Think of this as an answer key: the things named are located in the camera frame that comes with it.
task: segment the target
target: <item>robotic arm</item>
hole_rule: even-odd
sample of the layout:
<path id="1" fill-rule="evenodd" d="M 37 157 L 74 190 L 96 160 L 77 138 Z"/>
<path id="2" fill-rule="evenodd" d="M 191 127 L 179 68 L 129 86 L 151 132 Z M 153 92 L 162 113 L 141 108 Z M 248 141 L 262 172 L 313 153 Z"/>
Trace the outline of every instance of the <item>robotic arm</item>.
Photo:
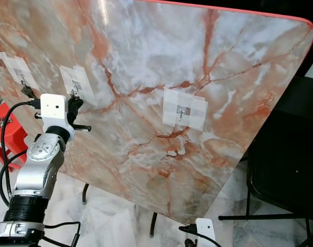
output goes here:
<path id="1" fill-rule="evenodd" d="M 9 209 L 0 222 L 0 246 L 38 246 L 44 238 L 45 210 L 53 194 L 57 172 L 64 162 L 66 143 L 74 138 L 75 129 L 90 131 L 90 126 L 73 124 L 83 101 L 72 95 L 41 95 L 43 131 L 27 150 L 27 160 L 20 169 Z M 77 233 L 71 246 L 79 239 Z"/>

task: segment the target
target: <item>black chair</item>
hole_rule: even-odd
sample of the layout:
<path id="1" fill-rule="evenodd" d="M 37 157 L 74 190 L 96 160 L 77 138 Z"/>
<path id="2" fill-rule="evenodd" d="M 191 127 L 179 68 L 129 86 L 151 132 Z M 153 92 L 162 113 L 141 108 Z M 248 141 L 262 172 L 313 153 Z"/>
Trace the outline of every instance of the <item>black chair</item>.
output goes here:
<path id="1" fill-rule="evenodd" d="M 270 114 L 249 148 L 247 186 L 246 215 L 219 220 L 305 218 L 307 239 L 299 247 L 313 246 L 313 118 L 281 110 Z M 292 213 L 249 215 L 250 193 Z"/>

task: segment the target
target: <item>red stool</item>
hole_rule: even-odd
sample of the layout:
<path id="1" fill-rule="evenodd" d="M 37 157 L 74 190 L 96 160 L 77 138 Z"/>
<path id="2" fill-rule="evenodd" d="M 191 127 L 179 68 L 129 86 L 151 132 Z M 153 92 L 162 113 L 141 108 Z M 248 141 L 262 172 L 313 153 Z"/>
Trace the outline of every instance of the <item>red stool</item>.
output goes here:
<path id="1" fill-rule="evenodd" d="M 8 111 L 9 107 L 7 106 L 6 103 L 0 105 L 0 162 L 2 164 L 3 158 L 1 149 L 1 129 L 2 125 L 4 124 L 3 119 L 7 115 Z M 27 133 L 25 132 L 21 124 L 18 122 L 17 118 L 13 114 L 10 114 L 10 118 L 8 120 L 4 137 L 5 146 L 8 148 L 6 152 L 7 156 L 10 152 L 12 152 L 15 155 L 27 149 L 27 146 L 24 143 L 24 138 L 26 136 Z M 24 164 L 26 162 L 26 154 L 21 155 L 18 159 L 21 161 L 21 163 Z M 10 171 L 12 170 L 11 168 L 20 169 L 21 166 L 15 163 L 10 163 L 9 164 Z"/>

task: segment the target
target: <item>black cable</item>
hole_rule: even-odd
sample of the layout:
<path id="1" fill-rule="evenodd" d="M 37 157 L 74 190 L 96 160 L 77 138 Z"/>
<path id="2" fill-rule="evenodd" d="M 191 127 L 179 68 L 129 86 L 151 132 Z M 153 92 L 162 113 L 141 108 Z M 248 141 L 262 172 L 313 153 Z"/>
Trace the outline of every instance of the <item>black cable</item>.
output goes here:
<path id="1" fill-rule="evenodd" d="M 57 224 L 57 225 L 44 225 L 44 227 L 47 228 L 47 229 L 54 229 L 54 228 L 58 228 L 58 227 L 61 227 L 61 226 L 64 226 L 64 225 L 75 225 L 75 224 L 78 224 L 78 229 L 77 229 L 76 233 L 79 233 L 80 232 L 80 228 L 81 228 L 81 222 L 80 221 L 63 222 L 63 223 L 60 223 L 60 224 Z"/>
<path id="2" fill-rule="evenodd" d="M 54 244 L 54 245 L 60 246 L 60 247 L 71 247 L 70 245 L 57 242 L 57 241 L 55 241 L 55 240 L 53 240 L 53 239 L 51 239 L 51 238 L 48 238 L 48 237 L 46 237 L 46 236 L 43 236 L 42 239 L 45 240 L 45 241 L 47 241 L 47 242 L 49 242 L 49 243 L 52 243 L 52 244 Z"/>
<path id="3" fill-rule="evenodd" d="M 3 185 L 2 185 L 2 178 L 3 178 L 3 174 L 6 170 L 8 170 L 8 166 L 11 162 L 13 162 L 16 158 L 18 158 L 19 156 L 23 155 L 24 153 L 26 153 L 27 150 L 24 150 L 16 155 L 14 155 L 13 157 L 11 157 L 6 163 L 5 165 L 2 167 L 1 171 L 0 171 L 0 196 L 2 198 L 2 200 L 4 201 L 4 203 L 8 206 L 9 202 L 7 197 L 5 196 L 4 192 L 3 192 Z"/>
<path id="4" fill-rule="evenodd" d="M 185 233 L 190 233 L 190 234 L 193 234 L 193 235 L 196 235 L 200 238 L 204 238 L 204 239 L 207 239 L 208 241 L 210 241 L 211 243 L 213 243 L 214 245 L 216 245 L 217 247 L 222 247 L 218 242 L 216 242 L 214 239 L 211 239 L 205 235 L 202 235 L 200 233 L 196 233 L 196 232 L 193 232 L 193 231 L 190 231 L 188 228 L 186 228 L 186 226 L 179 226 L 178 227 L 179 230 L 185 232 Z"/>
<path id="5" fill-rule="evenodd" d="M 4 167 L 6 166 L 6 163 L 8 161 L 7 154 L 6 154 L 6 145 L 5 145 L 5 141 L 4 141 L 8 119 L 9 119 L 10 114 L 13 112 L 14 109 L 16 109 L 17 107 L 19 107 L 21 105 L 26 105 L 26 104 L 27 105 L 31 105 L 31 102 L 30 101 L 24 101 L 24 102 L 20 102 L 20 103 L 14 104 L 9 109 L 6 117 L 4 118 L 3 125 L 2 125 L 2 130 L 1 130 L 1 148 L 2 148 L 2 157 L 3 157 Z M 10 185 L 10 177 L 9 177 L 8 169 L 5 169 L 5 173 L 6 173 L 6 185 L 7 185 L 8 196 L 11 196 L 11 185 Z"/>

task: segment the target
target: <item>pink marble pattern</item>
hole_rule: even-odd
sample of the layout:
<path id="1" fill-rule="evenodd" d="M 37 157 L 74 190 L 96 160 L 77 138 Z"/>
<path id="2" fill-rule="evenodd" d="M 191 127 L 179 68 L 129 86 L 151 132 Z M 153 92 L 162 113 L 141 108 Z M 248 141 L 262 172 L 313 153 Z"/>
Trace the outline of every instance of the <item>pink marble pattern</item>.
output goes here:
<path id="1" fill-rule="evenodd" d="M 182 223 L 203 217 L 313 41 L 303 19 L 111 0 L 0 1 L 0 52 L 22 57 L 40 93 L 66 94 L 84 67 L 97 106 L 62 171 Z M 204 97 L 203 131 L 162 124 L 164 87 Z M 26 100 L 0 60 L 0 94 Z M 16 116 L 32 136 L 33 111 Z"/>

